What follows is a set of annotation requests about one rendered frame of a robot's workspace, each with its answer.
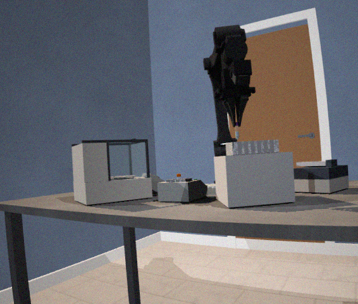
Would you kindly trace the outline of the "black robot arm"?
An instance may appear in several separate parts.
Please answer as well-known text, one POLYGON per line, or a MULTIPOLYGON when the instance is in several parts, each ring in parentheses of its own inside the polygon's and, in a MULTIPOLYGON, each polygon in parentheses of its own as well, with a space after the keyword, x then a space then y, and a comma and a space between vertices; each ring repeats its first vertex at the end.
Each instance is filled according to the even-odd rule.
MULTIPOLYGON (((207 70, 213 86, 213 95, 217 88, 249 87, 252 67, 251 60, 244 60, 248 51, 244 28, 240 29, 240 25, 215 27, 213 40, 215 50, 209 58, 203 59, 204 70, 207 70)), ((214 105, 218 128, 217 141, 213 141, 214 155, 226 156, 226 145, 223 143, 237 140, 231 138, 222 99, 214 98, 214 105)))

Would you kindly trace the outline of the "beige box with holes on top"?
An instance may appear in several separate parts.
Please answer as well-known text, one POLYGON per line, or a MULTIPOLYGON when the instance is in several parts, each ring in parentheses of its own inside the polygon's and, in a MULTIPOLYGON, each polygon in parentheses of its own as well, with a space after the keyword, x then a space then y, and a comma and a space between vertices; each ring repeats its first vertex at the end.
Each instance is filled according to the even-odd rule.
POLYGON ((201 180, 168 179, 157 184, 158 201, 189 202, 207 196, 207 185, 201 180))

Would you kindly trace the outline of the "beige tube rack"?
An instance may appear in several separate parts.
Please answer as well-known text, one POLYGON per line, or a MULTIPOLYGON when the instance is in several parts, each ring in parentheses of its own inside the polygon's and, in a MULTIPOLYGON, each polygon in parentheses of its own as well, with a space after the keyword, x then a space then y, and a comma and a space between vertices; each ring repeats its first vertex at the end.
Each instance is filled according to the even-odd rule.
POLYGON ((208 194, 216 194, 216 184, 205 184, 207 185, 208 194))

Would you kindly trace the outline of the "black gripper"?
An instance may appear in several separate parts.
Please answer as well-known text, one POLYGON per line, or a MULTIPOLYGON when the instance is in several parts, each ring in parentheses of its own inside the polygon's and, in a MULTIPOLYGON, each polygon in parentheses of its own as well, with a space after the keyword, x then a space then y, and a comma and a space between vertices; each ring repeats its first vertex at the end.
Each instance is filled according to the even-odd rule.
POLYGON ((241 126, 242 115, 251 93, 255 93, 255 87, 231 87, 218 88, 214 93, 214 98, 223 99, 223 106, 230 116, 233 127, 235 127, 235 109, 237 122, 241 126), (217 94, 216 94, 217 93, 217 94), (241 95, 240 95, 241 94, 241 95))

